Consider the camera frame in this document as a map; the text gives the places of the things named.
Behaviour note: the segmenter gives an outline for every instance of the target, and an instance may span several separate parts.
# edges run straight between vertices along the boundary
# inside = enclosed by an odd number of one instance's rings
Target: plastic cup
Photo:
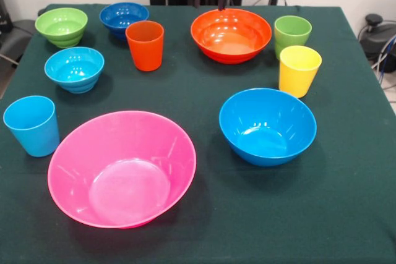
[[[288,46],[303,46],[312,31],[306,19],[296,15],[284,15],[275,21],[275,54],[279,60],[282,50]]]
[[[44,96],[28,96],[13,102],[4,112],[3,121],[25,151],[44,157],[59,145],[55,104]]]
[[[301,98],[309,90],[322,57],[306,46],[289,46],[280,53],[279,90]]]
[[[130,24],[125,31],[136,68],[153,71],[161,66],[164,29],[153,21]]]

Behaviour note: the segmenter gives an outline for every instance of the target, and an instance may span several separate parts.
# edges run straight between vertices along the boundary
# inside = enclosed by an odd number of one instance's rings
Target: dark green tablecloth
[[[0,103],[32,94],[56,103],[61,137],[104,113],[140,109],[176,121],[191,136],[197,172],[170,211],[130,230],[97,229],[69,219],[46,184],[47,158],[28,156],[0,125],[0,262],[37,263],[395,263],[396,117],[341,9],[249,7],[270,23],[285,14],[312,22],[307,43],[323,64],[303,101],[317,119],[312,146],[293,162],[262,169],[238,158],[218,126],[232,94],[277,87],[273,43],[237,66],[211,61],[190,36],[201,7],[149,7],[163,24],[163,64],[134,68],[125,43],[89,17],[80,45],[103,53],[96,87],[72,95],[44,74],[58,49],[33,37]]]

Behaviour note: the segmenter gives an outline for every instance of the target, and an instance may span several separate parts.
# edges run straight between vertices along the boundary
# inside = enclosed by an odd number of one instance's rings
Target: dark blue bowl
[[[299,99],[257,88],[231,96],[222,106],[220,128],[242,159],[258,166],[291,161],[313,142],[316,120]]]
[[[126,40],[125,29],[137,21],[149,18],[149,10],[138,3],[119,2],[106,6],[100,12],[100,20],[120,40]]]
[[[101,53],[79,46],[53,54],[45,63],[44,71],[63,89],[80,94],[95,86],[104,65],[105,58]]]

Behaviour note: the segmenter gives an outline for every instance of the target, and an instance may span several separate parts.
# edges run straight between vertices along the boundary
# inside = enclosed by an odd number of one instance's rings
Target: floor
[[[0,67],[0,99],[3,97],[14,72],[15,69],[12,67]],[[396,85],[396,71],[391,74],[384,75],[382,88],[387,88],[393,85]],[[384,92],[396,114],[396,86],[384,90]]]
[[[11,81],[14,72],[15,69],[11,66],[0,67],[0,99],[3,97],[4,93],[6,92],[7,86]]]

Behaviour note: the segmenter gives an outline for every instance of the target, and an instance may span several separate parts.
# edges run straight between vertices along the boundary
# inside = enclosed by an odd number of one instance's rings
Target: light blue cup
[[[316,120],[299,99],[282,91],[241,91],[223,104],[220,128],[242,159],[277,166],[301,154],[315,139]]]
[[[53,54],[44,71],[54,83],[75,94],[91,90],[103,71],[105,58],[97,50],[76,46]]]
[[[44,157],[59,145],[55,104],[44,96],[28,96],[13,102],[4,112],[3,121],[25,151]]]

